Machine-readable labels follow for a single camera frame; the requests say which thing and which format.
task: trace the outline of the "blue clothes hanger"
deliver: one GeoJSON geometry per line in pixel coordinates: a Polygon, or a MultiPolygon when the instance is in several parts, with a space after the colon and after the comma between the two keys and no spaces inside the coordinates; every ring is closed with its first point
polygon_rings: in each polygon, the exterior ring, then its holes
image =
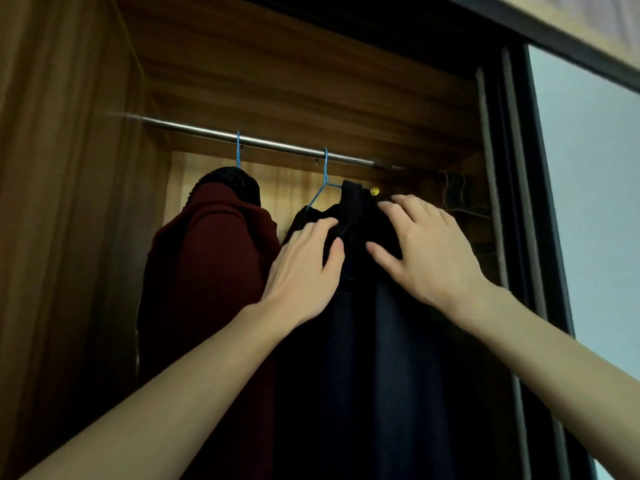
{"type": "Polygon", "coordinates": [[[237,149],[236,149],[236,167],[240,168],[240,130],[238,130],[238,138],[236,140],[237,149]]]}
{"type": "Polygon", "coordinates": [[[323,172],[323,178],[322,178],[322,187],[320,187],[320,190],[318,190],[318,192],[316,193],[316,196],[313,198],[311,203],[307,206],[307,210],[311,209],[311,206],[314,204],[314,202],[318,198],[318,195],[320,195],[320,193],[322,193],[322,191],[324,190],[325,186],[329,185],[331,187],[337,187],[339,189],[342,188],[342,185],[336,185],[336,184],[330,184],[329,183],[329,176],[326,174],[326,163],[327,163],[328,160],[329,160],[329,153],[326,151],[326,148],[325,148],[324,149],[324,172],[323,172]]]}

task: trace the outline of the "maroon garment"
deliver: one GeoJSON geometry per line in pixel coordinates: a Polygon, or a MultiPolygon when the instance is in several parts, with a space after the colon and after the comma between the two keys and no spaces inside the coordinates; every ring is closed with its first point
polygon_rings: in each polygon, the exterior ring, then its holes
{"type": "MultiPolygon", "coordinates": [[[[154,238],[138,312],[146,383],[256,303],[280,250],[276,223],[223,184],[204,184],[154,238]]],[[[183,479],[270,479],[273,357],[258,368],[183,479]]]]}

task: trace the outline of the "silver hanging rail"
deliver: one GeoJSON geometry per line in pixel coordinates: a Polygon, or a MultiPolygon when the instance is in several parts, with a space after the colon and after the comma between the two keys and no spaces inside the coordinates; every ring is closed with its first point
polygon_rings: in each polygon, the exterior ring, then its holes
{"type": "MultiPolygon", "coordinates": [[[[167,131],[189,134],[203,138],[216,139],[226,141],[227,143],[236,144],[237,135],[226,131],[212,130],[208,128],[199,128],[197,126],[182,125],[180,123],[172,123],[171,121],[156,120],[155,118],[142,117],[144,124],[154,128],[160,128],[167,131]]],[[[240,144],[252,146],[254,148],[262,148],[263,150],[272,150],[274,152],[293,153],[303,157],[310,157],[324,160],[324,150],[314,150],[313,148],[305,148],[303,146],[295,146],[293,144],[278,143],[269,141],[268,139],[254,138],[245,136],[240,133],[240,144]]],[[[386,162],[375,162],[372,160],[364,160],[363,158],[349,157],[347,155],[339,155],[338,153],[329,153],[328,159],[334,162],[350,163],[352,165],[360,165],[368,168],[378,168],[391,171],[411,171],[412,169],[393,165],[386,162]]]]}

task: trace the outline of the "hanging garment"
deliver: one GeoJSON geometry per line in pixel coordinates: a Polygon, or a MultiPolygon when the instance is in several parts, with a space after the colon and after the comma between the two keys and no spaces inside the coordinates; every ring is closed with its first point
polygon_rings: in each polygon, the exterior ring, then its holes
{"type": "MultiPolygon", "coordinates": [[[[238,199],[242,196],[255,202],[257,183],[242,170],[233,170],[231,178],[225,172],[222,177],[218,172],[203,178],[180,215],[154,238],[138,313],[141,383],[262,296],[271,263],[280,250],[276,224],[266,210],[238,199]]],[[[273,407],[270,356],[182,478],[271,478],[273,407]]]]}
{"type": "Polygon", "coordinates": [[[324,312],[276,349],[275,478],[493,478],[469,337],[368,255],[374,241],[401,257],[377,201],[345,181],[339,204],[289,230],[338,218],[324,259],[338,236],[346,259],[324,312]]]}

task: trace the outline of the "forearm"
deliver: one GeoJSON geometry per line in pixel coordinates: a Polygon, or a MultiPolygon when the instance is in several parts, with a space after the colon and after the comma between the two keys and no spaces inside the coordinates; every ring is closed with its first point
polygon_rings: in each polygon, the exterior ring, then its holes
{"type": "Polygon", "coordinates": [[[24,478],[180,478],[220,418],[286,331],[277,306],[245,307],[24,478]]]}
{"type": "Polygon", "coordinates": [[[474,306],[483,341],[613,475],[640,478],[640,383],[501,288],[474,306]]]}

